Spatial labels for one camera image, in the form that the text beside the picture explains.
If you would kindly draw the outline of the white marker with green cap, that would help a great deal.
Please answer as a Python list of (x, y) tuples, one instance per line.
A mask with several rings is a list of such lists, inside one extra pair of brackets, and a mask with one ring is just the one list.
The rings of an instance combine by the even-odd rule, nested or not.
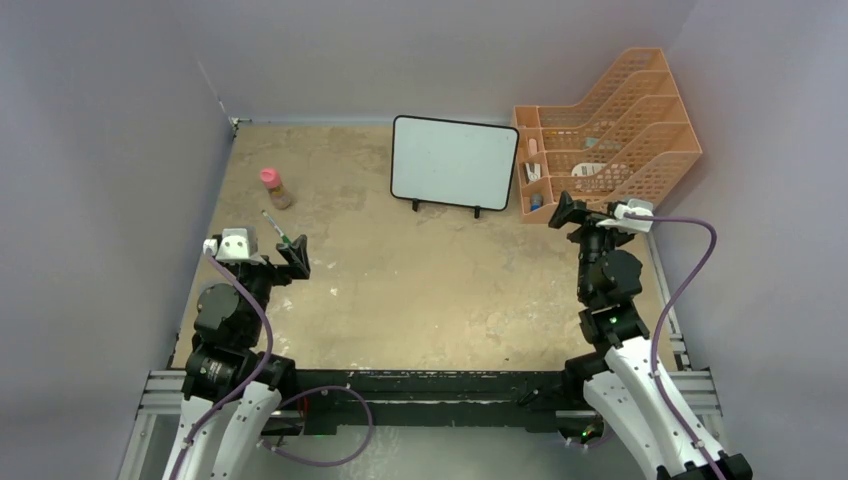
[(265, 220), (266, 220), (266, 221), (270, 224), (270, 226), (272, 227), (272, 229), (275, 231), (275, 233), (277, 234), (277, 236), (280, 238), (281, 242), (282, 242), (283, 244), (285, 244), (285, 245), (290, 245), (290, 244), (291, 244), (291, 240), (290, 240), (290, 239), (289, 239), (289, 237), (285, 234), (285, 232), (283, 231), (283, 229), (281, 228), (281, 226), (280, 226), (280, 225), (279, 225), (279, 224), (275, 221), (275, 219), (274, 219), (274, 218), (270, 215), (270, 213), (269, 213), (268, 211), (266, 211), (266, 210), (262, 210), (262, 211), (261, 211), (261, 215), (262, 215), (262, 216), (263, 216), (263, 218), (264, 218), (264, 219), (265, 219)]

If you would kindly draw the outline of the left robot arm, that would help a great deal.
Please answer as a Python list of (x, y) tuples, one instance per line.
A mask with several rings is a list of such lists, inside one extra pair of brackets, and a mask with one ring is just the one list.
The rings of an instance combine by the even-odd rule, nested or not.
[(266, 310), (271, 291), (307, 280), (308, 239), (284, 239), (275, 264), (258, 251), (253, 228), (206, 239), (205, 259), (224, 280), (197, 300), (192, 352), (185, 362), (179, 427), (166, 479), (236, 479), (274, 409), (297, 399), (293, 360), (273, 352)]

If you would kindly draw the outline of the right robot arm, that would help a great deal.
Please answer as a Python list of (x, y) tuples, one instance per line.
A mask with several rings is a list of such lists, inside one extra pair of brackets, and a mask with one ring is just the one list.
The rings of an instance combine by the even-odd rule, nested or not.
[(658, 220), (647, 201), (617, 201), (601, 212), (561, 193), (548, 225), (576, 227), (567, 238), (579, 247), (580, 328), (595, 350), (565, 363), (561, 392), (569, 404), (597, 411), (647, 479), (750, 479), (747, 459), (727, 452), (686, 402), (637, 311), (643, 264), (622, 247)]

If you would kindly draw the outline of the white whiteboard with black frame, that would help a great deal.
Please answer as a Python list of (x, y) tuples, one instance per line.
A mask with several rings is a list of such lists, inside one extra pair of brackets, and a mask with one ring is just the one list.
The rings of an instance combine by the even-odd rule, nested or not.
[(414, 115), (392, 123), (390, 194), (409, 201), (473, 210), (509, 205), (519, 132), (505, 125)]

